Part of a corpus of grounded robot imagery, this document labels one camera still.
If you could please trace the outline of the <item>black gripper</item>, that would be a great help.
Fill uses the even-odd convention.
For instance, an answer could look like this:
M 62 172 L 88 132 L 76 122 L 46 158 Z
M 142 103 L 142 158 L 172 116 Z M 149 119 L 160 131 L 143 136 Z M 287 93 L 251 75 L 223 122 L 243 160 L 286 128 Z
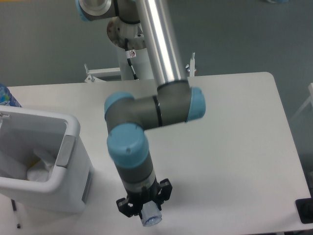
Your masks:
M 164 179 L 159 183 L 154 180 L 150 186 L 140 186 L 140 189 L 126 189 L 127 197 L 118 199 L 116 205 L 125 216 L 139 216 L 142 219 L 143 205 L 154 202 L 156 208 L 161 211 L 161 205 L 170 199 L 172 189 L 169 179 Z

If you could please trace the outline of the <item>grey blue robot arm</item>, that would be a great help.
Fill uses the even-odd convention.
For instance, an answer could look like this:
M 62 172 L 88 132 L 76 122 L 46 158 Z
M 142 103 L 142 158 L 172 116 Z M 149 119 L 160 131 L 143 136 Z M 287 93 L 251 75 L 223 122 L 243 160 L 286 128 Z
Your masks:
M 130 93 L 114 93 L 104 108 L 108 152 L 127 192 L 117 200 L 118 210 L 156 223 L 172 185 L 168 179 L 156 179 L 145 130 L 202 118 L 204 95 L 188 83 L 166 1 L 78 0 L 76 8 L 84 21 L 118 17 L 143 32 L 157 94 L 136 99 Z

